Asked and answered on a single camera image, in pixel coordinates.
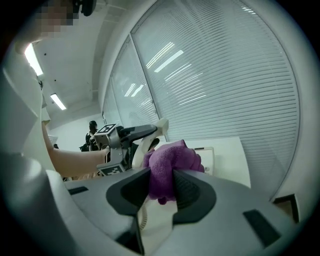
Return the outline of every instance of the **purple cloth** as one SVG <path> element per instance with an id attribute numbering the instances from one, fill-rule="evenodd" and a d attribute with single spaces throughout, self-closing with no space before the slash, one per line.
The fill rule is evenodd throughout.
<path id="1" fill-rule="evenodd" d="M 175 201 L 172 170 L 193 170 L 205 172 L 201 157 L 192 148 L 187 148 L 182 139 L 152 149 L 144 155 L 143 167 L 150 167 L 149 197 L 158 199 L 161 205 Z"/>

